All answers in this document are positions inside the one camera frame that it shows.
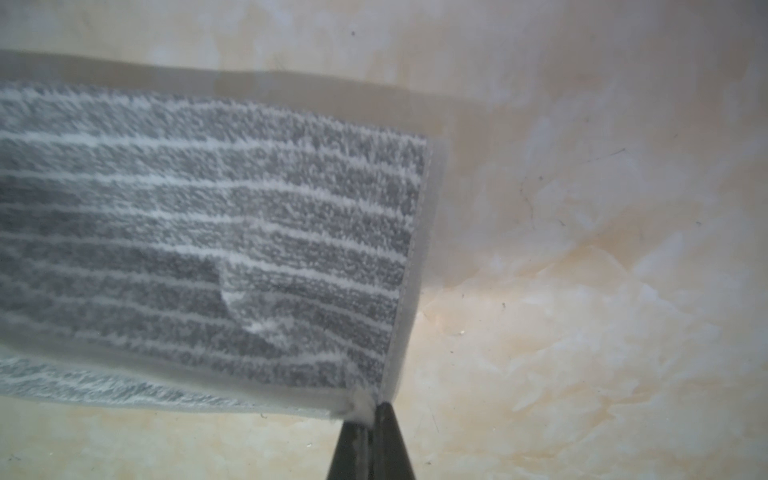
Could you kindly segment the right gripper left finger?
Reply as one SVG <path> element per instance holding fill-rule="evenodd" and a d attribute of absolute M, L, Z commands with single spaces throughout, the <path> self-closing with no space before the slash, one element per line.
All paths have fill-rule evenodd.
<path fill-rule="evenodd" d="M 344 422 L 331 460 L 327 480 L 368 480 L 371 469 L 371 430 Z"/>

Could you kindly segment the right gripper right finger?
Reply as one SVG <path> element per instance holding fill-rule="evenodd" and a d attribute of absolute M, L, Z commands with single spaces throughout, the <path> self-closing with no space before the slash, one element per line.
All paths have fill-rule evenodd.
<path fill-rule="evenodd" d="M 369 478 L 416 479 L 394 408 L 388 402 L 378 405 L 375 411 Z"/>

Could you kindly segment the grey striped square dishcloth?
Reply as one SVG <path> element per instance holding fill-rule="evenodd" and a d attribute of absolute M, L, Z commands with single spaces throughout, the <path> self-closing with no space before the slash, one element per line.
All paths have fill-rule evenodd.
<path fill-rule="evenodd" d="M 1 391 L 372 420 L 443 146 L 254 102 L 1 85 Z"/>

